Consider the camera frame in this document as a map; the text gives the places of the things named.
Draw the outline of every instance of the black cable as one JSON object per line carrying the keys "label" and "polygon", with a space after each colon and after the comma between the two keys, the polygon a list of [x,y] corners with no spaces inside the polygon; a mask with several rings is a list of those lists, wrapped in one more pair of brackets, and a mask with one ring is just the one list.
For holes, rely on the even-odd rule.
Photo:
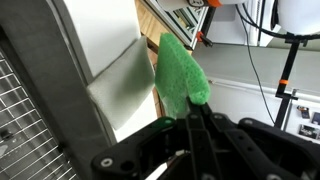
{"label": "black cable", "polygon": [[280,39],[286,39],[286,40],[313,40],[313,39],[320,39],[320,34],[313,34],[313,35],[287,35],[287,34],[279,34],[279,33],[275,33],[272,31],[268,31],[266,29],[263,29],[261,27],[259,27],[250,17],[250,14],[246,8],[246,6],[244,4],[242,4],[244,12],[246,13],[246,16],[249,18],[250,22],[241,14],[240,10],[239,10],[239,5],[235,5],[236,6],[236,10],[240,16],[240,18],[245,21],[246,23],[250,24],[251,26],[259,29],[260,31],[262,31],[265,34],[268,34],[270,36],[276,37],[276,38],[280,38]]}
{"label": "black cable", "polygon": [[246,37],[247,37],[247,47],[248,47],[248,53],[249,53],[249,57],[250,57],[250,62],[251,62],[252,68],[254,70],[254,73],[256,74],[256,77],[257,77],[257,80],[258,80],[258,83],[259,83],[259,88],[260,88],[260,91],[261,91],[261,94],[262,94],[262,97],[263,97],[263,101],[264,101],[264,104],[265,104],[266,109],[268,111],[268,114],[270,116],[270,119],[273,122],[273,124],[275,124],[275,122],[274,122],[274,120],[273,120],[273,118],[271,116],[271,113],[270,113],[270,110],[269,110],[269,107],[268,107],[268,104],[267,104],[266,97],[264,96],[264,92],[262,90],[262,86],[261,86],[261,82],[260,82],[260,78],[259,78],[258,72],[257,72],[256,67],[255,67],[255,65],[253,63],[253,60],[252,60],[251,50],[250,50],[250,45],[249,45],[249,34],[248,34],[247,29],[246,29],[246,26],[244,25],[243,20],[241,20],[241,22],[242,22],[242,25],[243,25],[243,28],[244,28],[244,31],[245,31]]}
{"label": "black cable", "polygon": [[262,31],[263,33],[268,34],[268,35],[273,36],[273,37],[276,37],[276,38],[280,38],[280,39],[292,39],[292,37],[288,37],[288,35],[286,35],[286,34],[278,34],[278,33],[274,33],[274,32],[265,30],[265,29],[263,29],[263,28],[260,28],[260,27],[252,20],[252,18],[250,17],[250,15],[249,15],[248,11],[246,11],[246,9],[244,9],[244,10],[245,10],[246,15],[248,16],[250,22],[241,14],[238,5],[236,5],[236,10],[237,10],[237,12],[238,12],[241,20],[243,20],[243,21],[245,21],[246,23],[250,24],[251,26],[259,29],[259,30]]}

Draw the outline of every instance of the metal frame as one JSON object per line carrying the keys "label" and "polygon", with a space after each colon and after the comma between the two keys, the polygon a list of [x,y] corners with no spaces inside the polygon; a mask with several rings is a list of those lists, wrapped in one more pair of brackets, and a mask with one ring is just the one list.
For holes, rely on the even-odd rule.
{"label": "metal frame", "polygon": [[201,31],[208,7],[202,7],[197,12],[192,8],[183,8],[179,11],[182,14],[187,15],[185,18],[191,22],[196,23],[195,28],[191,30],[185,29],[173,12],[164,11],[156,0],[141,0],[141,2],[150,10],[150,12],[157,17],[157,19],[172,33],[174,33],[182,43],[194,49],[197,43],[196,35],[198,31]]}
{"label": "metal frame", "polygon": [[[2,81],[1,84],[4,85],[5,83],[9,83],[9,84],[18,85],[17,87],[10,87],[9,90],[5,92],[1,92],[0,94],[0,103],[4,107],[3,109],[0,109],[0,113],[8,112],[8,114],[10,114],[10,117],[11,117],[11,120],[9,120],[8,122],[2,121],[2,124],[0,126],[0,130],[1,131],[7,130],[7,132],[10,133],[10,137],[11,137],[8,139],[0,140],[0,145],[3,145],[3,144],[8,145],[7,152],[0,156],[0,162],[6,160],[8,161],[6,163],[9,164],[6,166],[2,165],[0,174],[2,173],[6,174],[6,176],[9,177],[10,180],[21,179],[21,178],[25,178],[27,180],[39,179],[44,174],[49,174],[49,172],[51,172],[51,169],[57,165],[66,166],[66,163],[65,163],[66,157],[62,152],[58,151],[58,143],[52,137],[50,130],[48,130],[48,128],[46,127],[45,122],[41,118],[40,114],[38,113],[31,99],[29,98],[29,95],[24,90],[24,87],[19,81],[19,79],[17,78],[17,75],[14,73],[9,63],[7,62],[7,60],[4,58],[2,54],[0,55],[0,57],[2,58],[0,61],[0,72],[1,72],[0,81]],[[22,98],[22,100],[19,100],[18,102],[14,102],[13,104],[8,106],[7,102],[11,102],[16,99],[15,96],[18,95],[16,91],[18,90],[22,90],[26,98],[18,97],[18,98]],[[22,115],[16,117],[12,112],[12,109],[23,104],[24,102],[29,102],[29,106],[31,106],[29,108],[32,108],[32,109],[31,110],[24,109],[24,110],[27,110],[27,112],[22,112],[23,113]],[[32,122],[28,122],[27,121],[28,119],[26,117],[28,117],[32,113],[36,113],[37,116],[39,116],[39,118],[34,119],[34,121]],[[37,128],[40,130],[40,132],[36,133],[35,135],[30,135],[28,132],[30,132],[32,128]],[[24,141],[17,142],[16,138],[21,133],[23,134],[23,136],[20,136],[20,137],[25,137],[23,139]],[[42,139],[45,139],[44,142],[40,144],[36,143],[36,142],[43,141]],[[25,160],[30,158],[32,158],[33,161],[29,161],[29,163],[26,163]],[[28,171],[29,172],[34,171],[35,169],[37,169],[35,173],[33,173],[29,177],[26,176],[28,174]],[[68,176],[75,177],[76,176],[75,172],[71,170],[72,168],[70,169],[71,174],[69,174]],[[50,173],[50,176],[48,177],[52,178],[52,177],[58,176],[57,178],[61,179],[66,174],[65,173],[59,176],[60,173],[64,173],[64,171],[59,171],[52,174]]]}

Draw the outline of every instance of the screw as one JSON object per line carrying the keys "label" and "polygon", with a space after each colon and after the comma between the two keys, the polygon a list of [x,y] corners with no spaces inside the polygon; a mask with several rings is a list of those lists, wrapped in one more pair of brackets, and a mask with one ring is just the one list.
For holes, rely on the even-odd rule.
{"label": "screw", "polygon": [[213,116],[215,119],[223,119],[223,117],[221,115],[214,115]]}
{"label": "screw", "polygon": [[110,167],[113,164],[113,160],[111,158],[105,158],[100,164],[102,167]]}
{"label": "screw", "polygon": [[276,175],[276,174],[269,174],[267,176],[267,180],[282,180],[280,176]]}
{"label": "screw", "polygon": [[252,125],[253,124],[253,121],[251,120],[245,120],[244,123],[248,124],[248,125]]}

